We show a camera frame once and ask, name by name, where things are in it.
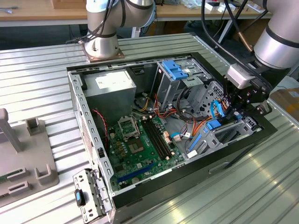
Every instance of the blue pcie slot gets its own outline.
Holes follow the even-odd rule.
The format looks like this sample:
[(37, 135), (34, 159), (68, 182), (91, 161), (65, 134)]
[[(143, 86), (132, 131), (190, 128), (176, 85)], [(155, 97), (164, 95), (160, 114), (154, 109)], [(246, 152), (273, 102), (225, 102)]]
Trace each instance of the blue pcie slot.
[(149, 171), (152, 168), (152, 166), (154, 166), (154, 164), (155, 163), (149, 164), (148, 166), (146, 166), (146, 167), (144, 167), (142, 169), (139, 169), (137, 171), (134, 171), (133, 173), (130, 173), (130, 174), (124, 175), (124, 176), (122, 176), (120, 178), (117, 178), (117, 182), (119, 183), (119, 182), (122, 182), (122, 181), (126, 181), (126, 180), (128, 180), (130, 178), (133, 178), (134, 176), (137, 176), (139, 174), (143, 174), (143, 173)]

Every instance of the aluminum workbench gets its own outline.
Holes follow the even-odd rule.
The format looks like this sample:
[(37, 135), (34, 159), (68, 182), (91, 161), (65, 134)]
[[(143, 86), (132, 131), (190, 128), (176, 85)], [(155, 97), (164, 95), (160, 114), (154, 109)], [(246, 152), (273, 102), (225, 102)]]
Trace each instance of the aluminum workbench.
[[(198, 51), (221, 74), (228, 63), (190, 34), (119, 42), (128, 59)], [(76, 44), (0, 52), (0, 107), (11, 125), (45, 120), (59, 173), (52, 188), (0, 208), (0, 223), (81, 224), (72, 176), (89, 167), (72, 111), (66, 67), (87, 64)], [(299, 130), (274, 109), (266, 117), (278, 131), (233, 167), (130, 220), (136, 224), (298, 223)]]

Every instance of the red wire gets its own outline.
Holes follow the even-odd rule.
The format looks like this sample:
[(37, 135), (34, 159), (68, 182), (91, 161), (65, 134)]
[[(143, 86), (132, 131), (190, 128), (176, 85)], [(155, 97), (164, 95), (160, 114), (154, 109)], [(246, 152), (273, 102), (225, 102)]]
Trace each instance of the red wire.
[(104, 123), (104, 126), (105, 126), (105, 149), (107, 149), (108, 136), (107, 136), (107, 124), (106, 124), (106, 121), (105, 121), (104, 117), (97, 110), (92, 109), (92, 111), (96, 112), (102, 118), (102, 121)]

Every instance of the cable connector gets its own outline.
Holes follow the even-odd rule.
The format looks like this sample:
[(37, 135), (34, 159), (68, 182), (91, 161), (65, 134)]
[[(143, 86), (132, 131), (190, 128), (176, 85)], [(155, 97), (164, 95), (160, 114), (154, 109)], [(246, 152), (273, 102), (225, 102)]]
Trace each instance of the cable connector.
[(179, 134), (175, 135), (173, 138), (172, 138), (175, 142), (178, 142), (178, 141), (181, 141), (181, 137), (179, 136)]
[(148, 97), (148, 94), (147, 94), (147, 93), (145, 93), (145, 92), (143, 92), (143, 93), (142, 93), (142, 95), (143, 95), (145, 98), (147, 98), (147, 97)]

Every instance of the circuit board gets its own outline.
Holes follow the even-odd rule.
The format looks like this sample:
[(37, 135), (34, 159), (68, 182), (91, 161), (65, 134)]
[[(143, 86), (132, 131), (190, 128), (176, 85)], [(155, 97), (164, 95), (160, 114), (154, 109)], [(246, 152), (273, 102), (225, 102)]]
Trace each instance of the circuit board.
[[(160, 119), (154, 117), (151, 122), (159, 131), (161, 138), (164, 138), (163, 131), (165, 131), (165, 128)], [(109, 160), (114, 170), (114, 175), (110, 179), (113, 191), (118, 191), (185, 161), (173, 143), (170, 145), (165, 143), (172, 156), (167, 159), (161, 159), (160, 154), (150, 140), (151, 138), (144, 130), (142, 121), (137, 120), (136, 125), (139, 129), (140, 137), (137, 139), (130, 138), (127, 142), (124, 141), (118, 125), (108, 128), (110, 137), (112, 137), (110, 140)]]

